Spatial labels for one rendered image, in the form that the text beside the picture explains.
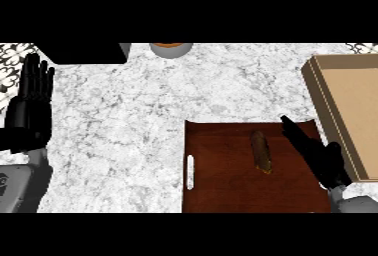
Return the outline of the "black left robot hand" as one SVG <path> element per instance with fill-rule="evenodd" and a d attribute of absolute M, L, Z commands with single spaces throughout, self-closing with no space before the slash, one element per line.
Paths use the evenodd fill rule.
<path fill-rule="evenodd" d="M 37 53 L 25 56 L 18 95 L 10 99 L 5 127 L 0 128 L 0 151 L 12 154 L 41 149 L 52 137 L 52 92 L 55 68 Z"/>

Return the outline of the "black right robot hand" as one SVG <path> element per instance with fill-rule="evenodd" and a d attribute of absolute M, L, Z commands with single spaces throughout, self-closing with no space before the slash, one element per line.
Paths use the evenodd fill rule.
<path fill-rule="evenodd" d="M 303 156 L 322 186 L 328 190 L 332 190 L 338 186 L 347 187 L 352 184 L 352 179 L 344 168 L 340 144 L 331 142 L 328 145 L 323 145 L 319 140 L 306 135 L 298 125 L 287 116 L 282 116 L 281 120 L 282 134 Z"/>

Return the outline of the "brown sweet potato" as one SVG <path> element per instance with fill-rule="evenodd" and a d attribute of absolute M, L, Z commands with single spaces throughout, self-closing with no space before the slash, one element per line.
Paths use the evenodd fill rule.
<path fill-rule="evenodd" d="M 269 144 L 261 131 L 251 133 L 251 148 L 254 155 L 254 165 L 266 174 L 272 173 L 272 157 L 269 151 Z"/>

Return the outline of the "open cardboard box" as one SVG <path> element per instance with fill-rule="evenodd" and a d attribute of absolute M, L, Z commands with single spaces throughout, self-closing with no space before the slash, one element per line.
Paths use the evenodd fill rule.
<path fill-rule="evenodd" d="M 301 73 L 349 177 L 378 182 L 378 54 L 313 55 Z"/>

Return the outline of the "dark brown wooden tray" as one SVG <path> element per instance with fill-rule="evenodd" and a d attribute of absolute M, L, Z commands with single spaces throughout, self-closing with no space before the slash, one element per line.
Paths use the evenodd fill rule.
<path fill-rule="evenodd" d="M 264 134 L 272 172 L 256 168 L 251 133 Z M 328 192 L 282 135 L 281 123 L 185 123 L 185 213 L 328 213 Z"/>

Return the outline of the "black box appliance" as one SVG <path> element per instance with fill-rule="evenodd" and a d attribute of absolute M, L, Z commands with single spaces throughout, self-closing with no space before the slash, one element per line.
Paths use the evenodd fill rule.
<path fill-rule="evenodd" d="M 38 50 L 59 65 L 124 64 L 130 43 L 37 43 Z"/>

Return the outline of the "grey pot with orange top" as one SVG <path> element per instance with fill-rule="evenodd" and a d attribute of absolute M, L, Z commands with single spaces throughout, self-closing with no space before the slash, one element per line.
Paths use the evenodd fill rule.
<path fill-rule="evenodd" d="M 151 50 L 155 55 L 165 59 L 176 59 L 185 56 L 194 44 L 192 43 L 177 43 L 177 44 L 149 44 Z"/>

